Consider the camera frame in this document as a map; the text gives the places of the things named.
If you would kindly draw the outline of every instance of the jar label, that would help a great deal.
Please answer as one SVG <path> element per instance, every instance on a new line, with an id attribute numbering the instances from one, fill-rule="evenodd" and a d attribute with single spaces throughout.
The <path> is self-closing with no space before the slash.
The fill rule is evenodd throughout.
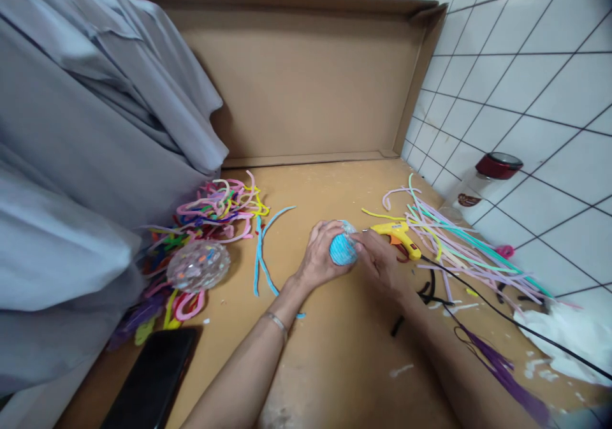
<path id="1" fill-rule="evenodd" d="M 480 203 L 481 199 L 482 198 L 476 198 L 474 196 L 466 195 L 465 193 L 460 193 L 459 197 L 457 198 L 457 201 L 459 201 L 459 204 L 461 204 L 461 206 L 472 207 Z"/>

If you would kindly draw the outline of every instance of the clear sparkly ball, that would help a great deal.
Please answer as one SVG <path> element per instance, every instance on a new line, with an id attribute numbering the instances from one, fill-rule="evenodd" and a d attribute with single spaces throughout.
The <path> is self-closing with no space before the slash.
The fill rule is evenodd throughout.
<path id="1" fill-rule="evenodd" d="M 195 293 L 216 286 L 229 268 L 230 255 L 225 246 L 194 240 L 174 254 L 166 276 L 175 289 Z"/>

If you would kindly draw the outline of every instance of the hand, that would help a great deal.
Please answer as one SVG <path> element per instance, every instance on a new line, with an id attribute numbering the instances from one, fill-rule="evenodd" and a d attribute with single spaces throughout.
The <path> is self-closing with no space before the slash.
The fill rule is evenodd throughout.
<path id="1" fill-rule="evenodd" d="M 309 290 L 315 290 L 326 282 L 347 273 L 352 265 L 336 265 L 330 256 L 332 240 L 343 234 L 342 222 L 321 221 L 310 232 L 308 246 L 296 276 Z"/>
<path id="2" fill-rule="evenodd" d="M 359 260 L 384 294 L 399 302 L 413 292 L 407 276 L 398 271 L 395 248 L 385 238 L 371 229 L 355 233 L 351 238 L 363 245 L 356 247 Z"/>

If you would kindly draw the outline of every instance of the silver bangle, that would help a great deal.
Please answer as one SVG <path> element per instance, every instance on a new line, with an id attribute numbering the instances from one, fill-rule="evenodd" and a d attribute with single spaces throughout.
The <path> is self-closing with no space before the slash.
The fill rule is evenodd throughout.
<path id="1" fill-rule="evenodd" d="M 262 317 L 264 316 L 269 317 L 280 328 L 280 330 L 282 331 L 282 336 L 285 339 L 285 344 L 287 344 L 287 338 L 289 337 L 289 335 L 287 334 L 287 328 L 285 327 L 285 324 L 283 324 L 282 321 L 271 312 L 266 311 Z"/>

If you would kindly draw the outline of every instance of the cardboard surface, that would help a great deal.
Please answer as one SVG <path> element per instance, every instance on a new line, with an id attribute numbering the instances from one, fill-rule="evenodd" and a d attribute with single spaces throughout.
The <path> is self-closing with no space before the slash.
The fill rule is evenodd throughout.
<path id="1" fill-rule="evenodd" d="M 225 167 L 398 156 L 446 6 L 414 0 L 151 0 L 225 105 Z"/>
<path id="2" fill-rule="evenodd" d="M 272 209 L 270 216 L 286 206 L 297 206 L 278 218 L 266 235 L 264 258 L 277 287 L 298 268 L 309 231 L 318 220 L 346 219 L 355 228 L 364 229 L 387 220 L 364 214 L 362 207 L 402 215 L 406 203 L 412 203 L 409 194 L 394 193 L 390 196 L 390 212 L 381 205 L 388 190 L 407 184 L 412 169 L 401 159 L 276 166 L 255 168 L 252 172 L 263 201 Z M 224 171 L 222 177 L 249 182 L 243 170 Z M 421 197 L 430 205 L 438 207 L 442 203 L 418 174 L 413 177 L 413 186 L 423 191 Z M 416 235 L 411 236 L 420 243 Z M 265 278 L 259 283 L 260 297 L 253 295 L 256 241 L 241 240 L 228 245 L 228 249 L 232 264 L 227 279 L 209 292 L 204 311 L 187 323 L 202 326 L 203 333 L 170 415 L 169 429 L 182 424 L 273 299 Z M 415 289 L 429 281 L 428 270 L 416 268 L 414 263 L 400 265 Z M 362 276 L 361 268 L 356 266 L 349 274 L 319 288 L 306 301 L 302 309 L 306 317 L 297 320 L 291 329 L 259 427 L 458 427 L 417 339 L 406 326 L 396 338 L 391 337 L 398 310 L 372 290 Z M 439 272 L 436 277 L 436 296 L 445 298 Z M 449 283 L 453 298 L 462 300 L 459 305 L 478 303 L 458 311 L 457 318 L 515 364 L 514 376 L 520 384 L 557 410 L 568 412 L 603 398 L 602 387 L 562 375 L 553 382 L 540 377 L 538 372 L 546 370 L 546 365 L 539 365 L 534 378 L 527 379 L 526 362 L 542 357 L 533 344 L 481 299 L 468 295 L 458 281 L 451 279 Z M 496 303 L 490 289 L 472 283 Z M 533 307 L 523 302 L 524 309 Z M 507 305 L 500 305 L 500 310 L 510 314 Z M 443 319 L 449 329 L 454 327 L 441 308 L 431 313 Z M 210 319 L 210 323 L 204 325 L 204 319 Z M 114 353 L 103 353 L 56 428 L 99 427 L 138 353 L 139 348 L 132 344 Z M 409 364 L 414 366 L 395 378 L 390 375 Z"/>

